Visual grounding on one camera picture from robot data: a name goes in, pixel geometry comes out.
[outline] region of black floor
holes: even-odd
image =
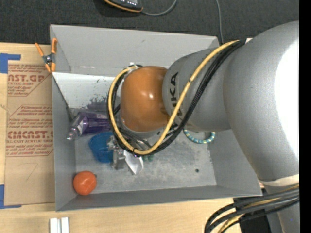
[[[253,37],[271,27],[299,20],[299,0],[218,1],[225,42]],[[172,2],[142,0],[146,12],[161,12]],[[215,0],[179,0],[171,13],[161,17],[120,11],[102,0],[0,0],[0,42],[49,43],[50,24],[219,37]]]

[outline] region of orange ball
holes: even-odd
[[[97,181],[94,173],[82,171],[73,178],[73,188],[80,195],[90,194],[96,187]]]

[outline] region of blue tape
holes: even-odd
[[[18,208],[21,207],[21,205],[9,205],[9,206],[4,206],[3,204],[4,200],[4,185],[0,185],[0,209],[8,209],[8,208]]]
[[[0,53],[0,73],[8,73],[9,60],[20,60],[20,54]]]

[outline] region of blue plastic object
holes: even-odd
[[[107,141],[113,135],[112,132],[103,132],[92,137],[88,142],[93,151],[93,155],[99,162],[111,163],[113,161],[113,151],[108,151]]]

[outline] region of metal bracket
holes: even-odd
[[[50,218],[50,233],[69,233],[69,217]]]

